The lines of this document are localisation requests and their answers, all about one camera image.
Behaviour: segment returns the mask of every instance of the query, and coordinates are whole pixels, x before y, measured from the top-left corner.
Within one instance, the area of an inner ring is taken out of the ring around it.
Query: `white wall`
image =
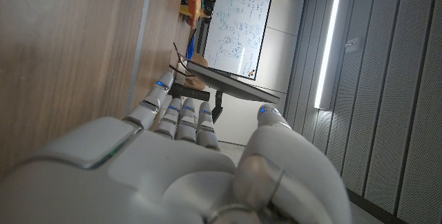
[[[278,93],[270,90],[264,91],[272,93],[281,100],[278,104],[274,104],[279,112],[284,111],[285,94]],[[215,107],[215,93],[216,90],[206,87],[205,91],[210,92],[211,98],[209,103],[211,107]],[[195,108],[200,111],[201,100],[195,100]],[[249,141],[251,134],[256,130],[258,126],[258,120],[256,116],[260,106],[265,104],[264,102],[252,102],[249,100],[241,100],[232,97],[228,94],[222,96],[222,113],[215,123],[215,132],[218,140],[231,142],[234,144],[246,145]]]

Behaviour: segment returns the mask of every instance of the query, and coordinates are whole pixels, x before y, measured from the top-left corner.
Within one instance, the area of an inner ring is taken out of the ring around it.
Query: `grey wall panel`
[[[330,22],[330,15],[332,14],[334,0],[327,0],[324,12],[323,26],[320,32],[319,45],[317,47],[316,61],[314,64],[314,72],[313,77],[311,79],[311,84],[309,88],[309,92],[305,94],[305,97],[308,99],[307,108],[305,111],[305,119],[302,126],[302,135],[307,139],[313,142],[314,132],[316,127],[316,119],[318,117],[318,109],[314,107],[315,99],[316,99],[316,89],[318,88],[319,74],[321,65],[323,62],[323,54],[325,42],[327,39],[328,27]]]
[[[296,60],[296,69],[294,74],[294,80],[291,86],[290,103],[287,110],[287,122],[290,124],[291,127],[293,127],[295,121],[302,76],[304,74],[305,58],[307,57],[310,32],[313,26],[313,18],[315,15],[316,2],[317,0],[309,0],[309,6],[306,9],[307,12],[305,14],[305,26],[302,32],[302,39],[300,40],[300,45],[299,45],[299,53],[294,58]]]
[[[373,144],[370,198],[394,212],[432,0],[401,0]]]
[[[359,194],[363,193],[365,185],[397,8],[398,0],[374,0],[373,3],[347,145],[347,153],[352,156],[345,161],[351,164],[351,169],[345,173],[353,178],[352,189]],[[379,191],[384,185],[379,178],[382,172],[373,168],[370,172],[373,177],[367,183],[366,198],[392,212],[395,198]]]
[[[311,79],[316,61],[316,52],[318,50],[318,42],[322,30],[322,22],[324,18],[324,11],[327,0],[316,0],[316,9],[314,13],[313,22],[315,23],[311,28],[307,54],[304,63],[304,72],[301,78],[300,92],[298,97],[298,105],[295,114],[295,122],[293,129],[296,132],[302,133],[304,125],[305,111],[307,108],[307,101],[309,98]]]
[[[372,0],[354,0],[348,39],[366,36],[371,9]],[[327,157],[329,157],[339,172],[343,170],[343,158],[347,145],[362,55],[363,48],[356,53],[346,53],[340,75],[340,84],[338,87],[338,95],[336,96],[336,105],[327,150]],[[344,183],[351,184],[351,182],[345,180],[345,178]]]
[[[442,216],[442,0],[436,0],[408,149],[398,217],[440,223]]]
[[[285,101],[284,113],[282,114],[282,116],[284,116],[284,118],[286,120],[288,120],[291,94],[293,92],[293,82],[294,82],[294,78],[295,78],[295,71],[296,71],[296,67],[297,67],[297,63],[298,63],[300,44],[302,41],[302,35],[304,33],[305,20],[306,20],[306,14],[307,14],[308,8],[309,8],[309,0],[304,0],[304,5],[302,6],[301,21],[300,21],[300,26],[299,26],[299,31],[298,31],[298,38],[296,40],[296,51],[294,54],[293,65],[291,67],[289,88],[287,89],[287,99]],[[293,118],[291,119],[291,121],[288,121],[288,123],[293,124],[294,121],[295,121],[295,116],[293,114]]]

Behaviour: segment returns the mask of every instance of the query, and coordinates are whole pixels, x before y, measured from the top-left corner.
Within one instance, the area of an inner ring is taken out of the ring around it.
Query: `floor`
[[[186,48],[180,1],[0,0],[0,176],[76,126],[133,109],[176,64],[173,42]]]
[[[238,166],[242,152],[244,151],[245,147],[226,142],[219,142],[219,147],[221,149],[221,153],[230,157],[233,163]],[[371,214],[368,214],[366,211],[356,206],[355,204],[351,203],[350,207],[352,209],[352,219],[354,224],[382,224],[380,220],[378,220]]]

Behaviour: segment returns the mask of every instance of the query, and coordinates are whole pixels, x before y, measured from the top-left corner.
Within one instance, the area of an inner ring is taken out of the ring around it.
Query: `handwriting on whiteboard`
[[[209,66],[252,76],[264,35],[270,0],[217,0],[204,56]]]

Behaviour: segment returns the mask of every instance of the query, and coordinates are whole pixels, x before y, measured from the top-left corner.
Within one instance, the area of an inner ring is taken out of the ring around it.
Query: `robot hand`
[[[347,192],[333,164],[268,104],[260,107],[233,191],[240,203],[273,220],[351,223]]]

